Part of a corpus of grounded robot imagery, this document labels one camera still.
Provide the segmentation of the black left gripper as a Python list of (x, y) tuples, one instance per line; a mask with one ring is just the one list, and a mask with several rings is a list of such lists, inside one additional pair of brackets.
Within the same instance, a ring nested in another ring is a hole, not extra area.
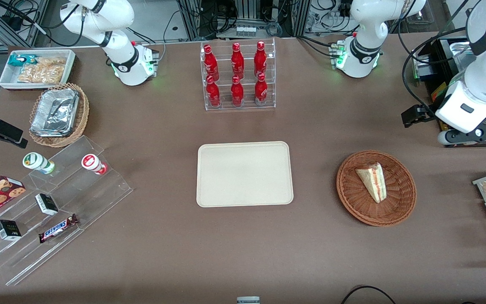
[(410, 107), (410, 112), (403, 112), (401, 119), (403, 127), (409, 128), (410, 126), (421, 123), (430, 122), (436, 119), (432, 105), (413, 105)]

